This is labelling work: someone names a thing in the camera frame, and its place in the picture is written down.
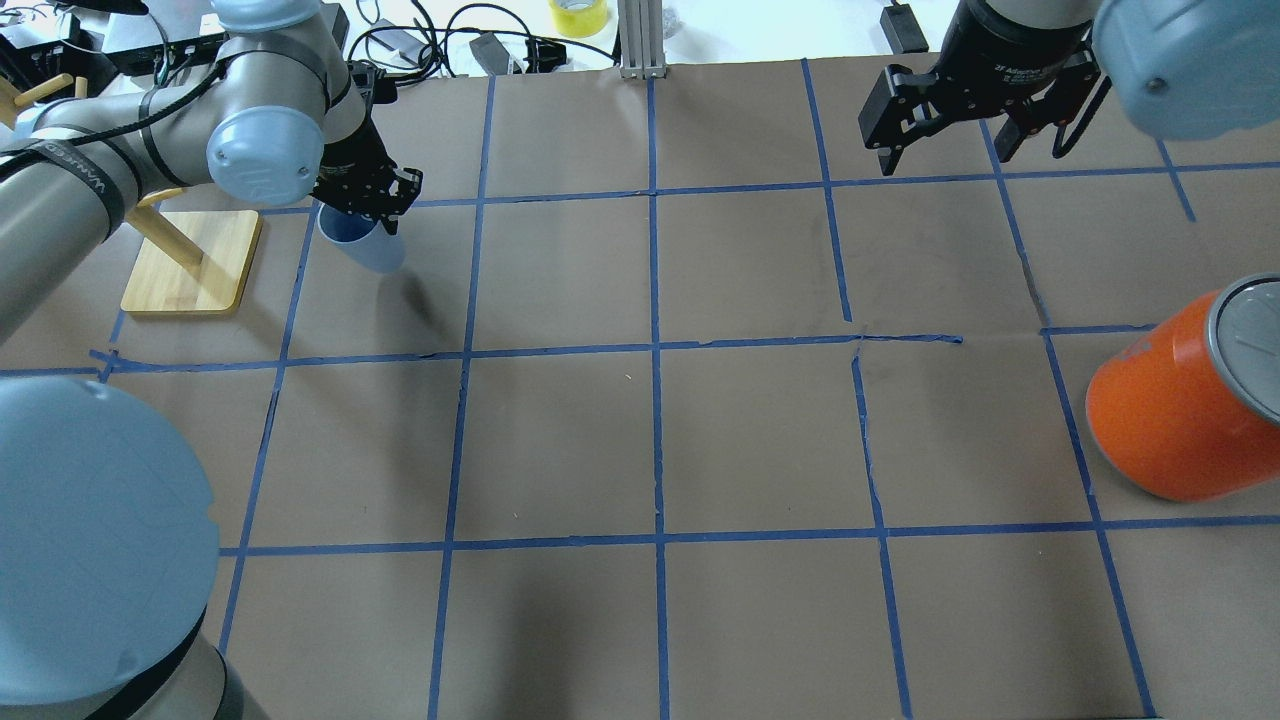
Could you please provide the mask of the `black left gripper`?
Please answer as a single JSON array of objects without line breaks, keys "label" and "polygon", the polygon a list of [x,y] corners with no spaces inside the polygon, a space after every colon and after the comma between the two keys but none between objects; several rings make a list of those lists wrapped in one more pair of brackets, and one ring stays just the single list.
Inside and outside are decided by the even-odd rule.
[{"label": "black left gripper", "polygon": [[398,99],[396,81],[366,60],[348,61],[347,69],[349,83],[339,100],[358,108],[361,122],[351,135],[325,145],[312,197],[342,211],[379,219],[380,227],[396,236],[401,218],[421,193],[424,173],[390,156],[372,119],[374,106]]}]

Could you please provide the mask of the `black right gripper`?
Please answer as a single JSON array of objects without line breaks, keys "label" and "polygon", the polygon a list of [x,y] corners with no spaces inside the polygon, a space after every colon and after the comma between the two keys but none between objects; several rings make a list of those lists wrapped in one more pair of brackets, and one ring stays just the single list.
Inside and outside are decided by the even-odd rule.
[{"label": "black right gripper", "polygon": [[961,122],[1004,117],[993,138],[998,163],[1011,161],[1041,131],[1053,128],[1051,155],[1079,143],[1105,101],[1091,32],[1098,1],[960,1],[928,70],[888,64],[858,115],[865,149],[893,176],[905,149]]}]

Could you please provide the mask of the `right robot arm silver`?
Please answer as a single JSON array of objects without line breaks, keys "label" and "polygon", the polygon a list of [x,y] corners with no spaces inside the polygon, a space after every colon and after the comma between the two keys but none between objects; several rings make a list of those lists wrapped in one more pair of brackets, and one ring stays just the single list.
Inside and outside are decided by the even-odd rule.
[{"label": "right robot arm silver", "polygon": [[1000,161],[1053,129],[1079,143],[1108,97],[1160,141],[1207,141],[1277,119],[1275,1],[960,1],[931,69],[887,65],[858,117],[892,176],[950,126],[1005,119]]}]

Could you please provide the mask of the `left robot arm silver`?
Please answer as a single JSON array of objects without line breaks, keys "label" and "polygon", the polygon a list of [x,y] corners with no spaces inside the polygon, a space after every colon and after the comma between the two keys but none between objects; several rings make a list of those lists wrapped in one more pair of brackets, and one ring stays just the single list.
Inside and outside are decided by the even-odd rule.
[{"label": "left robot arm silver", "polygon": [[[311,197],[371,272],[404,259],[422,174],[385,150],[396,97],[348,61],[319,1],[215,1],[227,41],[184,87],[6,109],[3,337],[122,225],[140,315],[230,313],[260,206]],[[202,634],[218,573],[206,473],[180,432],[102,380],[3,380],[3,716],[262,719]]]}]

